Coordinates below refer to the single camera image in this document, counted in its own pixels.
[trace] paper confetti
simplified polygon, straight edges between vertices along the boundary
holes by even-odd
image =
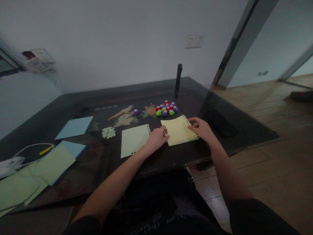
[[[102,129],[102,137],[105,139],[105,137],[107,139],[111,138],[115,136],[115,129],[114,127],[106,127]]]

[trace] wall outlet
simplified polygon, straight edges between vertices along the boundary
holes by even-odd
[[[188,35],[188,37],[186,38],[186,46],[185,46],[185,48],[193,47],[193,40],[194,40],[194,36],[193,35]]]
[[[41,61],[37,57],[27,60],[25,65],[29,70],[39,73],[44,73],[52,69],[49,65],[47,65],[45,62]]]
[[[203,34],[197,34],[193,40],[193,43],[194,43],[193,47],[202,47],[203,40],[204,40],[204,35]]]
[[[259,72],[259,73],[257,74],[257,77],[264,76],[264,75],[266,75],[267,73],[268,73],[268,71]]]
[[[49,52],[44,48],[39,49],[31,49],[30,50],[34,55],[40,59],[42,62],[46,64],[54,64],[55,60],[52,58],[52,56],[49,54]]]

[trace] yellow paper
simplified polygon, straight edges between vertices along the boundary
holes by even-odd
[[[122,131],[121,158],[133,155],[150,137],[149,124]]]
[[[29,166],[0,181],[0,210],[22,203],[37,188],[38,182],[30,177]]]
[[[51,182],[60,176],[70,165],[75,162],[75,158],[69,151],[61,146],[48,153],[40,161],[32,163],[17,174],[13,174],[0,181],[0,210],[22,203],[38,187],[38,190],[27,200],[28,205],[37,195],[39,195]]]
[[[199,139],[199,136],[195,132],[188,129],[188,126],[191,126],[191,124],[185,115],[172,120],[161,120],[161,124],[166,126],[168,131],[167,135],[170,136],[167,141],[169,146]]]
[[[55,181],[76,159],[64,146],[60,146],[47,154],[37,164],[34,175],[41,176],[48,184]]]
[[[37,182],[37,186],[39,185],[38,181],[40,182],[40,186],[37,189],[37,191],[24,202],[24,206],[27,206],[32,200],[34,200],[49,184],[47,181],[45,181],[43,179],[42,176],[38,175],[36,173],[37,168],[38,168],[38,163],[39,162],[35,162],[33,164],[30,164],[28,167],[29,172],[31,173],[31,175],[33,175],[34,177],[36,177],[37,180],[33,179],[34,181]]]

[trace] glass table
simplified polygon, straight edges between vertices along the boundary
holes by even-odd
[[[1,161],[10,158],[18,150],[34,143],[59,144],[54,140],[69,119],[94,116],[86,133],[63,140],[87,145],[77,161],[57,183],[48,186],[27,207],[15,208],[11,213],[38,207],[83,203],[87,197],[128,157],[120,158],[122,130],[149,124],[153,130],[161,126],[162,116],[155,115],[155,106],[165,100],[175,102],[179,111],[167,119],[186,117],[203,118],[204,112],[215,109],[237,130],[238,134],[224,138],[212,127],[226,152],[233,154],[244,148],[277,139],[274,131],[259,123],[218,95],[208,91],[189,77],[181,78],[180,91],[174,99],[175,79],[67,94],[59,97],[38,112],[22,126],[0,141]],[[141,115],[135,116],[134,109]],[[102,129],[114,126],[116,136],[102,138]],[[24,153],[26,162],[34,161],[38,146]],[[187,165],[210,160],[210,150],[203,140],[169,147],[164,144],[150,156],[137,172],[134,180]]]

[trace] blue paper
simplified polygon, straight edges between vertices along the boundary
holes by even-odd
[[[93,117],[94,116],[69,120],[55,140],[85,134]]]
[[[77,144],[77,143],[72,143],[72,142],[68,142],[68,141],[62,141],[58,146],[56,146],[54,150],[56,150],[57,148],[59,148],[60,146],[64,146],[69,153],[72,155],[73,158],[77,159],[79,157],[79,155],[85,150],[85,148],[87,147],[86,145],[82,145],[82,144]],[[64,174],[64,172],[55,179],[55,181],[53,181],[50,186],[52,186],[62,175]]]

